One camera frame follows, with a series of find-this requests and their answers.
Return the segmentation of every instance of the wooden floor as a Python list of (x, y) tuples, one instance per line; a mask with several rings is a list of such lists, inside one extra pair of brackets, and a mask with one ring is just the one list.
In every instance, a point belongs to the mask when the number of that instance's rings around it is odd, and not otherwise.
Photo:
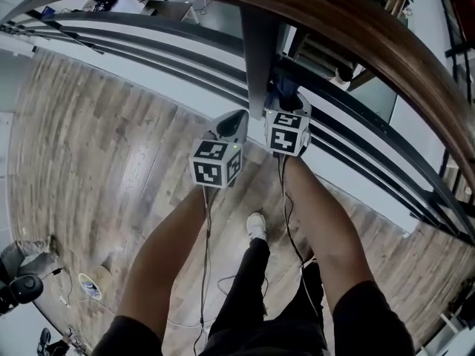
[[(71, 270), (71, 308), (59, 301), (70, 291), (61, 273), (45, 280), (37, 303), (61, 330), (70, 324), (94, 346), (117, 309), (124, 282), (144, 239), (192, 187), (188, 152), (204, 120), (162, 96), (101, 70), (39, 52), (19, 96), (9, 161), (10, 213), (17, 239), (55, 234)], [(474, 269), (475, 250), (430, 227), (404, 239), (391, 222), (332, 188), (361, 235), (371, 269), (416, 345), (440, 325), (439, 313)], [(206, 320), (217, 315), (224, 294), (217, 280), (233, 275), (248, 245), (244, 223), (266, 215), (271, 246), (265, 297), (276, 316), (298, 287), (298, 261), (284, 233), (275, 161), (246, 146), (246, 167), (234, 188), (213, 206), (212, 276)], [(300, 246), (304, 239), (295, 230)], [(105, 264), (113, 283), (99, 306), (83, 301), (79, 272)], [(203, 233), (175, 283), (169, 320), (199, 323)], [(226, 289), (229, 284), (223, 283)], [(333, 326), (325, 309), (326, 334)], [(169, 324), (166, 355), (192, 355), (198, 328)]]

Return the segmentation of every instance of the black sleeve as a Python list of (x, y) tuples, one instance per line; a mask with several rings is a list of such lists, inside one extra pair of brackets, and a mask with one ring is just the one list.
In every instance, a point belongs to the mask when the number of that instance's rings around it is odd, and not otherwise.
[(333, 312), (336, 356), (414, 355), (412, 338), (373, 281), (358, 284)]
[(162, 355), (162, 343), (149, 327), (130, 317), (117, 316), (92, 356)]

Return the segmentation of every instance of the forearm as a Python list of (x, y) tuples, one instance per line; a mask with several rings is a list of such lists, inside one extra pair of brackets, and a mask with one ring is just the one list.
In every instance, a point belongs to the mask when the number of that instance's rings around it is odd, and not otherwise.
[(129, 272), (119, 315), (144, 323), (163, 339), (173, 282), (205, 218), (203, 189), (195, 187), (142, 245)]
[(304, 161), (290, 157), (284, 178), (333, 310), (348, 289), (373, 279), (359, 235), (346, 211)]
[(146, 274), (150, 284), (169, 285), (171, 288), (205, 218), (203, 189), (196, 187), (144, 242), (132, 265), (129, 279)]

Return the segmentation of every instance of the wooden handrail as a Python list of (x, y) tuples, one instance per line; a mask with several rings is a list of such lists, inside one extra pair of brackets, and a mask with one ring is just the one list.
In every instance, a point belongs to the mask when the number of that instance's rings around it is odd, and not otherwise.
[[(24, 0), (3, 20), (58, 0)], [(368, 0), (225, 0), (273, 12), (348, 48), (432, 127), (475, 191), (475, 117), (454, 80), (404, 25)]]

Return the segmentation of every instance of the white sneaker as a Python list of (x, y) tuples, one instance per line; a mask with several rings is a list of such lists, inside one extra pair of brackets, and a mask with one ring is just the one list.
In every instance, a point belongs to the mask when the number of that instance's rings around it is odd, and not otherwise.
[(247, 234), (251, 240), (254, 239), (262, 239), (267, 241), (266, 236), (266, 220), (264, 216), (259, 214), (258, 212), (254, 212), (250, 214), (247, 218)]

